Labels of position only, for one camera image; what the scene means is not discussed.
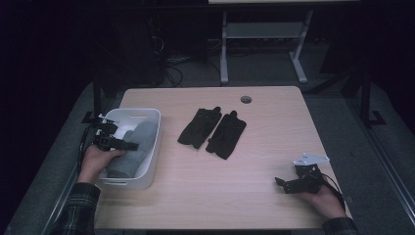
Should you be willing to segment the white metal stand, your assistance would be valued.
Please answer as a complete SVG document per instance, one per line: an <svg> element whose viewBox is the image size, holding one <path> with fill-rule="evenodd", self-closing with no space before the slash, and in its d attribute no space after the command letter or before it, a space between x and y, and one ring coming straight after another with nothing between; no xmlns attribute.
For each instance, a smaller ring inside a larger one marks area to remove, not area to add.
<svg viewBox="0 0 415 235"><path fill-rule="evenodd" d="M308 11L302 22L288 23L229 23L227 13L222 14L221 53L220 53L220 82L227 84L227 41L229 39L296 39L297 47L289 53L299 83L306 84L307 78L300 63L300 52L304 44L310 22L313 16Z"/></svg>

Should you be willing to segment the person's right hand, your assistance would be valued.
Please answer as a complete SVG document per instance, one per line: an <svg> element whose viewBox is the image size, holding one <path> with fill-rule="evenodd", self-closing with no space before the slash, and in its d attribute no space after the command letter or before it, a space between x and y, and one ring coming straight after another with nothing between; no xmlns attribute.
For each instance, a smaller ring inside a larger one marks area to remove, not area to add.
<svg viewBox="0 0 415 235"><path fill-rule="evenodd" d="M337 197L326 186L322 186L316 194L302 192L297 197L311 204L327 219L346 217L346 211Z"/></svg>

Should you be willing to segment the metal floor rail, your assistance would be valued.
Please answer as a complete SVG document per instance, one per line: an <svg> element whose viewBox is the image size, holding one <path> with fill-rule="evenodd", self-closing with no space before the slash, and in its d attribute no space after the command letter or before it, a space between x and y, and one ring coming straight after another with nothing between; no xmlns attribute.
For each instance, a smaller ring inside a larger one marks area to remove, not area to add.
<svg viewBox="0 0 415 235"><path fill-rule="evenodd" d="M369 140L411 225L415 228L415 136L394 111L387 98L363 113L359 99L346 101Z"/></svg>
<svg viewBox="0 0 415 235"><path fill-rule="evenodd" d="M49 235L49 232L57 220L57 218L60 216L61 211L63 209L63 206L69 196L70 190L73 186L73 184L76 182L77 179L77 168L75 167L69 174L69 178L64 184L64 188L62 192L58 195L58 198L56 202L54 203L54 206L52 208L52 212L50 213L46 224L42 230L41 235Z"/></svg>

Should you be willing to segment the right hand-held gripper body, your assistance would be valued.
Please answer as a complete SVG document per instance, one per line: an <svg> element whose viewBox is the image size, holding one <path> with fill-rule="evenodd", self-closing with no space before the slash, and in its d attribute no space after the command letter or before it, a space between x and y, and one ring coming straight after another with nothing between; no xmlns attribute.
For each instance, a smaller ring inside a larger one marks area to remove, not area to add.
<svg viewBox="0 0 415 235"><path fill-rule="evenodd" d="M295 183L295 193L308 192L316 194L323 185L322 172L318 165L328 163L328 157L303 153L294 160L294 167L298 179Z"/></svg>

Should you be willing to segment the grey knitted glove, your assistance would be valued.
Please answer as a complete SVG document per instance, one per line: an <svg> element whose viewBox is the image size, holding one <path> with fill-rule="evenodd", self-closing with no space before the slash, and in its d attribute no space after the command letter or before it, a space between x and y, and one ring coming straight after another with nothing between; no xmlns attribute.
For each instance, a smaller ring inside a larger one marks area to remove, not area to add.
<svg viewBox="0 0 415 235"><path fill-rule="evenodd" d="M126 151L113 158L106 168L108 178L133 178L140 164L153 149L158 133L158 125L151 121L139 123L134 130L127 131L123 140L138 145L136 151Z"/></svg>

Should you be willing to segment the black glove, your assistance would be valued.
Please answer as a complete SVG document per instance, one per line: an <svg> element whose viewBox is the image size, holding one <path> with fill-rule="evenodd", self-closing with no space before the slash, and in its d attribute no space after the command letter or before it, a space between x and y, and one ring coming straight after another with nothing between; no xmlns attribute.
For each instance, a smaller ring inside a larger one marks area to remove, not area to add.
<svg viewBox="0 0 415 235"><path fill-rule="evenodd" d="M177 142L199 149L222 117L221 108L198 109L193 119L181 132Z"/></svg>
<svg viewBox="0 0 415 235"><path fill-rule="evenodd" d="M226 114L209 138L206 151L227 160L233 153L246 126L247 124L238 118L236 111Z"/></svg>

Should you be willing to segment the white plastic bin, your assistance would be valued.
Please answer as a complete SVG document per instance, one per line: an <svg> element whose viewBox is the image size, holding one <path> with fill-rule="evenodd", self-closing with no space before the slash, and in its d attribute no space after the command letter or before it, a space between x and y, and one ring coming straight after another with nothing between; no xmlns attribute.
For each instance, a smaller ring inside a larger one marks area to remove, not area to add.
<svg viewBox="0 0 415 235"><path fill-rule="evenodd" d="M109 111L104 118L115 121L117 131L114 137L123 140L124 134L143 121L151 121L158 125L158 133L153 149L138 167L133 178L108 178L106 168L100 173L97 184L101 188L117 189L145 189L148 188L155 175L156 163L161 142L161 114L156 109L114 109Z"/></svg>

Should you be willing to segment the black metal post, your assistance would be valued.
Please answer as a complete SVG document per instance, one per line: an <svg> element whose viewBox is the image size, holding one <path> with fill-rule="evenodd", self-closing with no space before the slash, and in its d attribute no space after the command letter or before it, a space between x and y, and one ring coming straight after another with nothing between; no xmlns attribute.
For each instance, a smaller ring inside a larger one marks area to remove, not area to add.
<svg viewBox="0 0 415 235"><path fill-rule="evenodd" d="M373 125L386 125L385 119L378 111L370 108L371 104L371 77L366 70L362 74L361 85L361 102L360 102L360 118L365 127L371 128Z"/></svg>
<svg viewBox="0 0 415 235"><path fill-rule="evenodd" d="M82 123L96 123L100 118L99 115L102 113L102 101L101 101L101 84L100 78L97 72L95 72L92 80L93 88L93 110L88 111L83 119Z"/></svg>

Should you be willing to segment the person's left hand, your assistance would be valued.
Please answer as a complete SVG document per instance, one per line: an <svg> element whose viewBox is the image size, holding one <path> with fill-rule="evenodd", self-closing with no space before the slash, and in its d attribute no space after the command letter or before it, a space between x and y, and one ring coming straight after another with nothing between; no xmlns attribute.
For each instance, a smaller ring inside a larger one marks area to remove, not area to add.
<svg viewBox="0 0 415 235"><path fill-rule="evenodd" d="M102 151L96 145L89 146L85 152L77 182L94 184L110 161L124 154L123 150Z"/></svg>

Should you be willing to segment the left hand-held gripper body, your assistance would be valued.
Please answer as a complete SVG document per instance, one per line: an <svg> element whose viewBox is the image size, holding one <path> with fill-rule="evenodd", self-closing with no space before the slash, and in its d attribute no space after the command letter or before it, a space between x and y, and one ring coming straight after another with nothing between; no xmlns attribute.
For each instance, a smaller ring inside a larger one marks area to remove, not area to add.
<svg viewBox="0 0 415 235"><path fill-rule="evenodd" d="M102 151L119 149L120 140L114 137L117 131L115 121L102 116L100 116L100 119L101 122L98 124L93 143Z"/></svg>

